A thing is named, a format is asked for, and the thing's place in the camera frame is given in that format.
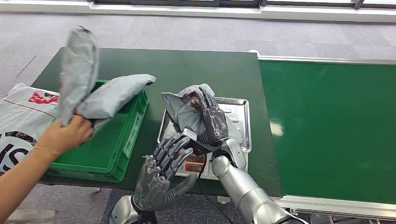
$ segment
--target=gray plastic bag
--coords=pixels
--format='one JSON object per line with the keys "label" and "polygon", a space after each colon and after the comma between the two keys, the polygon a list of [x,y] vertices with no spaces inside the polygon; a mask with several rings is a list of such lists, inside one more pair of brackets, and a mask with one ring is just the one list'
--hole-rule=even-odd
{"label": "gray plastic bag", "polygon": [[103,84],[91,93],[76,109],[76,113],[93,119],[93,128],[98,131],[118,110],[156,78],[148,74],[121,76]]}
{"label": "gray plastic bag", "polygon": [[81,27],[70,33],[62,58],[57,118],[66,126],[98,77],[99,53],[95,36]]}
{"label": "gray plastic bag", "polygon": [[[214,97],[214,92],[208,84],[192,85],[183,89],[178,94],[170,92],[161,93],[166,111],[179,125],[180,130],[188,128],[197,133],[203,133],[206,130],[203,112],[199,105],[198,97],[194,93],[198,92],[202,95],[202,91],[199,90],[200,87]],[[228,137],[235,139],[238,143],[242,143],[242,135],[227,115],[226,120]]]}

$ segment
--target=package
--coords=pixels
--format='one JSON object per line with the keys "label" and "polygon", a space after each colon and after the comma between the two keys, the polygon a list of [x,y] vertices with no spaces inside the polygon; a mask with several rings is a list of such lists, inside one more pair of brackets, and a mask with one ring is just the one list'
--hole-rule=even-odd
{"label": "package", "polygon": [[54,120],[59,94],[17,84],[0,100],[0,172],[18,164]]}
{"label": "package", "polygon": [[91,92],[98,78],[99,52],[95,36],[81,27],[73,30],[63,53],[57,118],[66,126],[76,107]]}
{"label": "package", "polygon": [[93,121],[93,128],[98,131],[146,85],[151,85],[156,78],[148,74],[121,76],[103,84],[91,93],[76,109],[76,113]]}
{"label": "package", "polygon": [[[179,125],[180,130],[191,129],[197,133],[204,133],[206,130],[205,120],[199,99],[196,93],[202,94],[199,88],[206,90],[214,97],[214,92],[208,84],[192,85],[178,94],[163,92],[161,93],[166,111],[170,117]],[[242,143],[242,136],[232,121],[226,116],[228,126],[228,137]]]}

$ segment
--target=gray carpet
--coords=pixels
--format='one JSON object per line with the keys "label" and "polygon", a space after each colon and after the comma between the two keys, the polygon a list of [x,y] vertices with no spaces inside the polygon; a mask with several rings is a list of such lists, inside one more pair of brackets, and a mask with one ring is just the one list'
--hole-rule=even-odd
{"label": "gray carpet", "polygon": [[[0,97],[16,83],[32,84],[76,25],[93,31],[99,45],[108,48],[256,49],[269,56],[396,59],[396,25],[389,24],[0,13]],[[108,208],[125,193],[114,190]],[[29,198],[37,202],[32,208],[57,212],[54,224],[97,224],[108,212],[109,194],[109,189],[92,194],[80,187],[37,185]],[[221,206],[240,223],[232,204]],[[184,196],[158,216],[162,224],[226,223],[202,196]]]}

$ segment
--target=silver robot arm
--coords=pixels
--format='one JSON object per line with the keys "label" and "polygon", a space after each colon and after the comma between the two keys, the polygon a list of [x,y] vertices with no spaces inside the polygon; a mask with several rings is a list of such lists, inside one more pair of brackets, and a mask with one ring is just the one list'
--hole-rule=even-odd
{"label": "silver robot arm", "polygon": [[[245,160],[239,144],[228,140],[221,149],[232,153],[236,161]],[[276,204],[253,178],[244,171],[246,162],[235,163],[224,155],[214,158],[212,171],[219,178],[244,224],[307,224]]]}

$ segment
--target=black wire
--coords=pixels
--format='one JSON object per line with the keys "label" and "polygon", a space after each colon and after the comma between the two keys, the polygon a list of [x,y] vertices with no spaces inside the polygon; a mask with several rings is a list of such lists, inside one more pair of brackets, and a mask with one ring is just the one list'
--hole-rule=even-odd
{"label": "black wire", "polygon": [[201,180],[201,175],[202,175],[202,173],[204,172],[204,169],[205,169],[205,166],[206,166],[206,154],[204,154],[204,157],[205,157],[205,162],[204,162],[203,167],[201,168],[201,171],[199,172],[198,180],[197,180],[197,181],[198,181],[199,190],[200,190],[201,193],[206,197],[206,199],[208,199],[208,201],[209,201],[212,205],[214,205],[214,207],[216,207],[216,209],[218,209],[218,210],[224,215],[224,217],[226,217],[226,219],[230,222],[230,224],[234,224],[234,222],[223,212],[223,210],[221,210],[221,208],[220,208],[218,205],[216,205],[214,202],[212,202],[212,201],[210,200],[209,196],[206,195],[206,194],[204,193],[204,191],[202,190],[201,182],[200,182],[199,180]]}

